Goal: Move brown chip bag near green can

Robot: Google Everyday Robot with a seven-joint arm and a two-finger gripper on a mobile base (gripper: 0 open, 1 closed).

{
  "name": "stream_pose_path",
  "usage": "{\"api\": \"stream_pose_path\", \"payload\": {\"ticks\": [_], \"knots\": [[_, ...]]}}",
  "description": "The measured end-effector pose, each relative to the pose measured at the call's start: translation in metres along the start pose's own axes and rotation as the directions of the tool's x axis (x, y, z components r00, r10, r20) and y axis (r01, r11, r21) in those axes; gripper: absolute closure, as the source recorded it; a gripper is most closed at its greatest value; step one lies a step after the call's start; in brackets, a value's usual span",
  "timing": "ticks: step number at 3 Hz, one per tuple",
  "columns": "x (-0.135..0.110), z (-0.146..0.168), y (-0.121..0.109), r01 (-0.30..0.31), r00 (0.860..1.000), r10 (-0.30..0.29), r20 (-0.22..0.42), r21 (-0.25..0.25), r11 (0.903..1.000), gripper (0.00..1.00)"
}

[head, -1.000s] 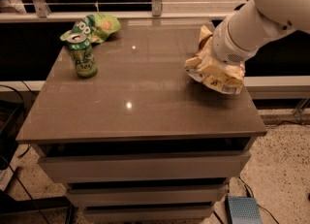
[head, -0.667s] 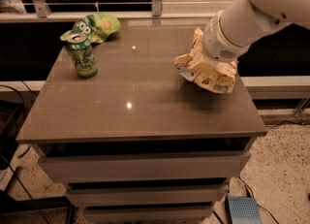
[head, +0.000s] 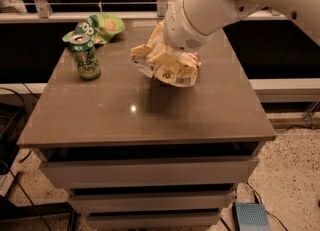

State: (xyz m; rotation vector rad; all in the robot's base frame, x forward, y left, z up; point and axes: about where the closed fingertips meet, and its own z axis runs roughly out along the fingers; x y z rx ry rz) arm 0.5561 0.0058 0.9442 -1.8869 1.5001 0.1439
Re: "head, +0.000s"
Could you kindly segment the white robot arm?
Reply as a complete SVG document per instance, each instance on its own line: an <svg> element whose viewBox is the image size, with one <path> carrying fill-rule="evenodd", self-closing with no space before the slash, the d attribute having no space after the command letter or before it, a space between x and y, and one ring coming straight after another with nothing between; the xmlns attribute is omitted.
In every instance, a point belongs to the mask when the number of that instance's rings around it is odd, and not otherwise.
<svg viewBox="0 0 320 231"><path fill-rule="evenodd" d="M320 45L320 0L176 0L164 19L164 40L176 49L197 50L217 30L264 7L284 15Z"/></svg>

